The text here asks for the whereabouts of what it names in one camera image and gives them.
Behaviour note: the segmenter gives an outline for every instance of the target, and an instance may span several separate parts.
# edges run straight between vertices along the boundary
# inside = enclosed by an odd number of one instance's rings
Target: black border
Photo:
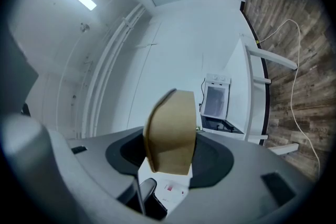
[[[257,37],[256,32],[254,31],[252,24],[250,23],[249,19],[247,18],[245,12],[244,12],[244,8],[245,8],[245,1],[242,1],[240,3],[240,12],[242,13],[243,17],[245,18],[248,26],[250,27],[253,37],[257,43],[257,46],[259,49],[261,49],[260,43],[259,43],[259,39]],[[266,61],[264,58],[261,58],[261,63],[262,63],[262,69],[264,70],[264,76],[266,79],[268,79],[268,71],[267,71],[267,65],[266,65]],[[269,84],[265,84],[265,90],[266,90],[266,105],[265,105],[265,117],[264,117],[264,125],[262,127],[262,135],[267,134],[267,126],[268,126],[268,119],[269,119],[269,110],[270,110],[270,91],[269,91]],[[263,146],[264,145],[264,141],[265,140],[260,140],[259,145]]]

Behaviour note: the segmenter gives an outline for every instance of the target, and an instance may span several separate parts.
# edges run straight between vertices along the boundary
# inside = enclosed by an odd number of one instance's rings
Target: wood plank flooring
[[[293,92],[293,109],[301,129],[311,139],[326,165],[336,130],[336,70],[332,46],[336,34],[320,0],[246,0],[245,14],[259,40],[273,33],[286,19],[301,28],[300,68]],[[298,61],[298,31],[286,23],[261,43],[262,49]],[[317,160],[308,140],[298,130],[290,111],[295,71],[267,62],[270,115],[266,147],[299,143],[299,150],[284,156],[312,180],[317,179]]]

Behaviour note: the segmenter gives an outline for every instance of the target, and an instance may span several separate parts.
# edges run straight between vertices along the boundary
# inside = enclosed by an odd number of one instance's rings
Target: black cable
[[[203,92],[203,88],[202,88],[204,81],[205,81],[205,78],[204,78],[204,80],[203,80],[203,82],[202,82],[202,84],[201,84],[201,90],[202,90],[202,94],[203,94],[203,100],[202,100],[201,103],[198,104],[199,107],[200,107],[200,111],[201,111],[201,109],[202,109],[202,104],[203,104],[203,101],[204,101],[204,92]]]

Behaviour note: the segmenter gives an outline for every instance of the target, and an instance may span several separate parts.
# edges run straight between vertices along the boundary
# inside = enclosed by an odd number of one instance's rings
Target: white appliance
[[[231,78],[218,74],[206,75],[202,116],[226,119],[230,83]]]

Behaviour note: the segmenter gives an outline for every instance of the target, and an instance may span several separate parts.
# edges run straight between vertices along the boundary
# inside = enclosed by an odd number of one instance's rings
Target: cardboard piece
[[[196,139],[194,93],[176,89],[166,93],[154,106],[143,135],[154,173],[187,175]]]

